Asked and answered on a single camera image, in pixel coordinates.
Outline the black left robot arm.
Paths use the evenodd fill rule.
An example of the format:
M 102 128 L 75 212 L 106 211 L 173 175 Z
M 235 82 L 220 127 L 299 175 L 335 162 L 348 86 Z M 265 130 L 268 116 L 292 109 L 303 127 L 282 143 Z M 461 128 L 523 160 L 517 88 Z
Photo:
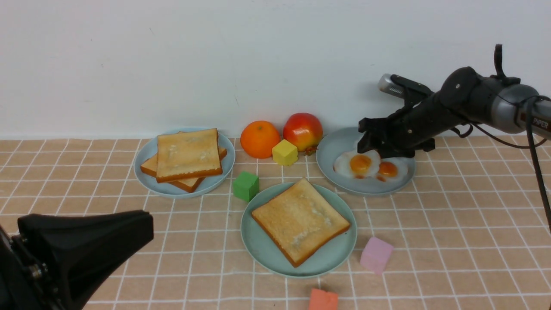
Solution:
M 82 310 L 104 281 L 154 238 L 143 210 L 86 217 L 28 214 L 1 231 L 3 310 Z

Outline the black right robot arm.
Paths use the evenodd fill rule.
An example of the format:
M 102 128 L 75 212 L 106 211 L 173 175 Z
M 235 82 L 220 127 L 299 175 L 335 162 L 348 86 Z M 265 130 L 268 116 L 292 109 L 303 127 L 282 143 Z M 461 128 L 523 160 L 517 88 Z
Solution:
M 382 158 L 413 158 L 417 151 L 434 150 L 439 134 L 453 131 L 465 138 L 476 125 L 509 134 L 530 127 L 532 133 L 550 139 L 550 99 L 518 78 L 484 77 L 471 67 L 462 67 L 436 92 L 396 74 L 382 76 L 378 88 L 405 104 L 388 117 L 360 120 L 358 153 L 375 150 Z M 470 129 L 461 133 L 460 125 Z

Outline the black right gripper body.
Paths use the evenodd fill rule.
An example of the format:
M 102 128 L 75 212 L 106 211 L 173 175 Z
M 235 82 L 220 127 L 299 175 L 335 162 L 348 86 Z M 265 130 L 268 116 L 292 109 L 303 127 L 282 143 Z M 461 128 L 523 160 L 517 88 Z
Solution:
M 415 156 L 435 149 L 434 137 L 461 125 L 461 116 L 441 104 L 435 93 L 418 104 L 406 105 L 386 118 L 362 118 L 358 153 L 376 150 L 381 157 Z

